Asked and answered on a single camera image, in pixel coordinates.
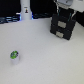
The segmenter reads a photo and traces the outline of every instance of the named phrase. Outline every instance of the white surface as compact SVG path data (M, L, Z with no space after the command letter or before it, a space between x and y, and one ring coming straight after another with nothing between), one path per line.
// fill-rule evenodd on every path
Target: white surface
M0 24L0 84L84 84L84 27L70 41L50 33L50 19ZM10 53L20 62L12 65Z
M84 0L73 0L73 4L70 6L71 9L74 9L79 12L84 11Z

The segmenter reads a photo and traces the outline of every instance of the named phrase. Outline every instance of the small green object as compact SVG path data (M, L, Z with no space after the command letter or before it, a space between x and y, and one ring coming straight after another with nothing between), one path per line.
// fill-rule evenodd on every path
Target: small green object
M11 53L11 55L10 55L10 58L11 59L15 59L18 55L18 52L17 51L13 51L12 53Z

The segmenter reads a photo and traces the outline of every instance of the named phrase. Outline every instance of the white table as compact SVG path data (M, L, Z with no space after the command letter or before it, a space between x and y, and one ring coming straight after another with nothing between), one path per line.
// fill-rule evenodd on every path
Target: white table
M0 84L84 84L84 27L70 41L50 33L51 19L0 24ZM18 50L13 65L10 53Z

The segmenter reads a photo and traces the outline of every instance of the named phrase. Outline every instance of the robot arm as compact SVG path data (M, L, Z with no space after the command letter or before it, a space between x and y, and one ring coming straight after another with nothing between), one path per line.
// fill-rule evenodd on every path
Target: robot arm
M75 11L84 11L84 0L54 0L57 6L64 9L73 9Z
M53 14L50 32L58 37L70 40L76 23L77 11L84 11L84 0L54 0L57 14Z

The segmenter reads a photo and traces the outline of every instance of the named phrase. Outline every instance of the metal bracket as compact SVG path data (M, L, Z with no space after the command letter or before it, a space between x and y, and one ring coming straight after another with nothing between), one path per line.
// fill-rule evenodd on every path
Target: metal bracket
M63 33L60 33L60 32L58 32L58 31L56 32L56 36L58 36L58 37L60 37L60 38L63 38L63 35L64 35Z

